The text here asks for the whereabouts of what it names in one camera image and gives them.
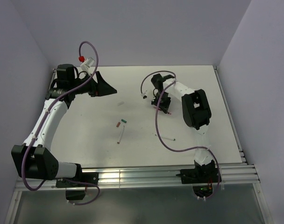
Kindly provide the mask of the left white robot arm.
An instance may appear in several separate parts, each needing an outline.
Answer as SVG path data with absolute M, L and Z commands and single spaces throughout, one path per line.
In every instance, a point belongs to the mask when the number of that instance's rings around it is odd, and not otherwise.
M 11 155 L 21 178 L 67 178 L 72 186 L 79 186 L 84 180 L 80 164 L 59 162 L 50 151 L 55 132 L 76 95 L 102 97 L 116 94 L 117 90 L 103 79 L 99 71 L 95 73 L 96 80 L 88 74 L 80 78 L 72 64 L 61 64 L 56 72 L 57 77 L 47 91 L 35 127 L 21 145 L 13 146 Z

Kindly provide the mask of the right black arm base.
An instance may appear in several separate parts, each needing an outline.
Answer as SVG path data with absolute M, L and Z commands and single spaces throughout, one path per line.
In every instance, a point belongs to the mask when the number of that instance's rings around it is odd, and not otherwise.
M 213 184 L 220 184 L 222 180 L 217 168 L 181 169 L 176 176 L 181 179 L 182 184 L 196 184 L 193 191 L 199 197 L 210 196 L 213 193 Z

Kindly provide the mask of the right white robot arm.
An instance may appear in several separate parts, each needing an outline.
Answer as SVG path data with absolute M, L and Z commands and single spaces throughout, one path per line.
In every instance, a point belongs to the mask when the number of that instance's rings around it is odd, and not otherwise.
M 212 112 L 203 89 L 193 90 L 176 79 L 176 75 L 162 76 L 159 72 L 151 78 L 151 83 L 157 90 L 152 105 L 156 106 L 155 129 L 161 144 L 175 153 L 194 151 L 195 178 L 205 182 L 211 176 L 211 170 L 217 170 L 219 164 L 208 145 L 207 130 Z M 165 144 L 158 128 L 158 112 L 167 114 L 171 103 L 169 94 L 181 102 L 182 116 L 185 124 L 193 128 L 201 137 L 201 144 L 186 149 L 173 149 Z

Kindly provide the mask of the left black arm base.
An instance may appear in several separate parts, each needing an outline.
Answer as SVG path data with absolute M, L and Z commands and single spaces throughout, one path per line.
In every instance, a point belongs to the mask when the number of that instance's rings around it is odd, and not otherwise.
M 100 188 L 98 186 L 99 173 L 83 173 L 80 178 L 62 178 L 56 181 L 55 187 L 65 189 L 65 198 L 69 203 L 75 205 L 86 205 L 95 201 L 100 196 Z M 96 196 L 88 202 L 81 202 L 89 187 L 97 189 Z

